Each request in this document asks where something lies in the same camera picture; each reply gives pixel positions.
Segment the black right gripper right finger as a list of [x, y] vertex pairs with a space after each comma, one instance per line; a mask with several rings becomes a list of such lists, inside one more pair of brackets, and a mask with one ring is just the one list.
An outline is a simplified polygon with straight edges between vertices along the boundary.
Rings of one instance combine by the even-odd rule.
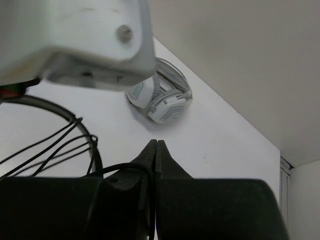
[[160, 140], [155, 152], [160, 240], [287, 240], [277, 200], [259, 179], [193, 178]]

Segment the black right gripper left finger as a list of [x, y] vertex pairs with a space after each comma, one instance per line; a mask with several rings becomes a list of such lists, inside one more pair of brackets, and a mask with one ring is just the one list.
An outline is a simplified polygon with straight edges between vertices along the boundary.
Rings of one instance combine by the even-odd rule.
[[3, 240], [147, 240], [155, 235], [152, 139], [132, 161], [83, 177], [6, 177]]

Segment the black wired headphones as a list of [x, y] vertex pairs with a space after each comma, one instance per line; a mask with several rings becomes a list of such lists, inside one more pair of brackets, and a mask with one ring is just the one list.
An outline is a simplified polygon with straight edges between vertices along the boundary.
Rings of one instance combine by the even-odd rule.
[[104, 178], [110, 176], [104, 172], [107, 167], [103, 166], [98, 137], [87, 130], [80, 117], [60, 105], [31, 95], [7, 102], [46, 110], [65, 119], [67, 125], [49, 136], [52, 140], [49, 146], [2, 173], [0, 181], [9, 177], [80, 178], [95, 172]]

